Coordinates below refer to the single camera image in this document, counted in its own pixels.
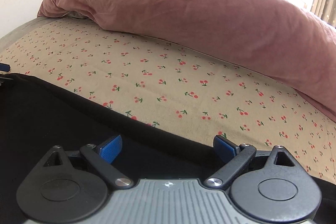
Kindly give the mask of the black pants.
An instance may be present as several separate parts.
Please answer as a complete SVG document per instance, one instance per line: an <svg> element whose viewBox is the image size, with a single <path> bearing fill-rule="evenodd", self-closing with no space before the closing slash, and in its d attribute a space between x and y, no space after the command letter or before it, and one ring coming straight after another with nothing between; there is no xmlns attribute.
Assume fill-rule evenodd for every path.
<svg viewBox="0 0 336 224"><path fill-rule="evenodd" d="M109 164L96 146L114 135L122 150ZM283 145L235 144L225 164L213 145L3 75L1 223L335 223L334 184Z"/></svg>

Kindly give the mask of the grey mattress cover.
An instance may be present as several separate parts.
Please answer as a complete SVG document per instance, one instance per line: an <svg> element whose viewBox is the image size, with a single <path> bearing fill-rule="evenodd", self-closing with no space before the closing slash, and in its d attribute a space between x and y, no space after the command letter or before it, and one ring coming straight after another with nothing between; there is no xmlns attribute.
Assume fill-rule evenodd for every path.
<svg viewBox="0 0 336 224"><path fill-rule="evenodd" d="M49 24L55 20L56 18L47 18L42 16L35 18L21 26L18 26L16 29L12 30L0 39L0 52L3 52L6 48L14 44L17 40L34 29L39 28L40 26L44 26L45 24Z"/></svg>

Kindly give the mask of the cherry print bed sheet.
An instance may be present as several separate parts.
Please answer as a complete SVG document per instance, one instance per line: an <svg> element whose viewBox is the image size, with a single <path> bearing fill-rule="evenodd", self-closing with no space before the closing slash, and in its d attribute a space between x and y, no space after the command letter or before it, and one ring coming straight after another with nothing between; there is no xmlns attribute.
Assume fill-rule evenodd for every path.
<svg viewBox="0 0 336 224"><path fill-rule="evenodd" d="M335 182L335 123L294 89L248 69L74 18L29 32L1 62L202 144L221 134L261 150L283 145L308 173Z"/></svg>

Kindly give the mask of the pink duvet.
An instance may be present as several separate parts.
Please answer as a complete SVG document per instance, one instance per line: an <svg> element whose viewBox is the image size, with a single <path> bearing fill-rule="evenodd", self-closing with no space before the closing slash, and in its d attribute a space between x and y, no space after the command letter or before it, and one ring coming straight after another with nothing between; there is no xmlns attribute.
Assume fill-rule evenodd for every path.
<svg viewBox="0 0 336 224"><path fill-rule="evenodd" d="M38 15L167 40L280 81L335 118L335 28L284 0L43 0Z"/></svg>

